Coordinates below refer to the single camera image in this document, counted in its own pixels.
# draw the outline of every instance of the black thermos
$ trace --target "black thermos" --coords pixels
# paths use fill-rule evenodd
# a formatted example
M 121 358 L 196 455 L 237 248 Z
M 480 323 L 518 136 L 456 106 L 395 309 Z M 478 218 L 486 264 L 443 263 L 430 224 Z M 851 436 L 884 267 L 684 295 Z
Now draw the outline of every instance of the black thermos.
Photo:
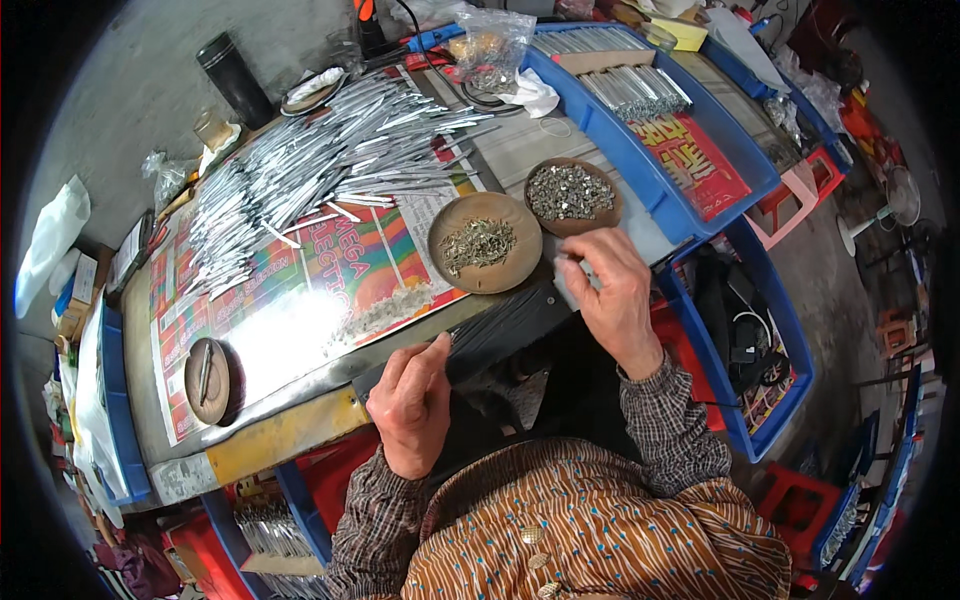
M 247 127 L 258 130 L 274 118 L 274 107 L 267 94 L 253 78 L 227 32 L 206 44 L 197 53 L 197 62 Z

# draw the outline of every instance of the checkered sleeve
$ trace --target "checkered sleeve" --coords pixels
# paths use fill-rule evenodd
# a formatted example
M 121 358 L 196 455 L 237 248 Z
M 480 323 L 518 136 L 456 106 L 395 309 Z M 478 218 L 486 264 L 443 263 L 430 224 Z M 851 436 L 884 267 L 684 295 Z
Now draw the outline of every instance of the checkered sleeve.
M 647 379 L 633 381 L 619 367 L 617 374 L 620 408 L 650 492 L 670 498 L 730 474 L 730 449 L 707 428 L 707 408 L 692 399 L 690 373 L 665 352 L 660 369 Z
M 350 476 L 347 505 L 333 535 L 325 581 L 334 598 L 399 597 L 419 545 L 425 479 L 390 470 L 383 445 Z

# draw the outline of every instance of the person's left hand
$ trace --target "person's left hand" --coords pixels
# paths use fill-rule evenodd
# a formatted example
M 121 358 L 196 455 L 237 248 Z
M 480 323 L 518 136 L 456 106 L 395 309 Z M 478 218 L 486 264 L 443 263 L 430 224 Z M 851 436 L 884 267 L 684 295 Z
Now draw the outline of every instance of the person's left hand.
M 450 334 L 391 354 L 380 382 L 370 391 L 367 412 L 380 430 L 390 470 L 404 479 L 429 474 L 444 448 L 450 426 L 450 382 L 446 357 Z

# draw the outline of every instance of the red paper with chinese characters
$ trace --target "red paper with chinese characters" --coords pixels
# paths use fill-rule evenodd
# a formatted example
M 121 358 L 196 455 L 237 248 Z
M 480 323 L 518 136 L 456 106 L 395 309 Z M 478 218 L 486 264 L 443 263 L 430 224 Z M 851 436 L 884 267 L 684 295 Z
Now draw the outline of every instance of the red paper with chinese characters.
M 750 193 L 720 149 L 686 114 L 630 121 L 627 127 L 657 157 L 704 221 Z

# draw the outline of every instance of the rubber band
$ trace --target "rubber band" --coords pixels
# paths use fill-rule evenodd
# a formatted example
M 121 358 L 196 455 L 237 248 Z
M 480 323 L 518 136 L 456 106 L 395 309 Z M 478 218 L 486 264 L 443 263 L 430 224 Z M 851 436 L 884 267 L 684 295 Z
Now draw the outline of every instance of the rubber band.
M 557 135 L 556 133 L 551 133 L 547 131 L 546 128 L 543 126 L 543 122 L 546 121 L 547 119 L 549 119 L 550 121 L 556 121 L 557 123 L 560 123 L 561 125 L 563 125 L 566 128 L 566 135 Z M 573 130 L 570 129 L 570 126 L 564 123 L 563 121 L 561 121 L 560 119 L 558 119 L 557 117 L 543 117 L 541 118 L 541 120 L 539 120 L 538 125 L 540 125 L 540 130 L 542 132 L 546 133 L 547 135 L 550 135 L 551 137 L 570 137 L 573 134 Z

